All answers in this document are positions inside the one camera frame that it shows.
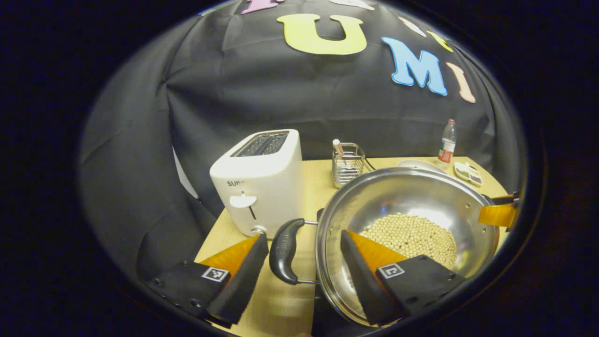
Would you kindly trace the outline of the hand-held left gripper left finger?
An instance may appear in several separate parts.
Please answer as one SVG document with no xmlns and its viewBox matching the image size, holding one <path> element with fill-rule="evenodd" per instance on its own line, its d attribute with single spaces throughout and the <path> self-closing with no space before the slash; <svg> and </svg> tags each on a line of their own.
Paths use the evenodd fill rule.
<svg viewBox="0 0 599 337">
<path fill-rule="evenodd" d="M 146 286 L 183 312 L 225 328 L 238 324 L 268 255 L 265 233 L 149 279 Z"/>
</svg>

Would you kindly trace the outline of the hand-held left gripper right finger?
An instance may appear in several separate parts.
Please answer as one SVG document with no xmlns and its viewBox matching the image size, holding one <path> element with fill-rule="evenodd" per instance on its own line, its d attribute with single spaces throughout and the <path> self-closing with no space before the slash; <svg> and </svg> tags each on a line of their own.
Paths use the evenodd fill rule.
<svg viewBox="0 0 599 337">
<path fill-rule="evenodd" d="M 466 279 L 430 256 L 406 257 L 349 230 L 342 230 L 340 247 L 371 325 L 417 315 Z"/>
</svg>

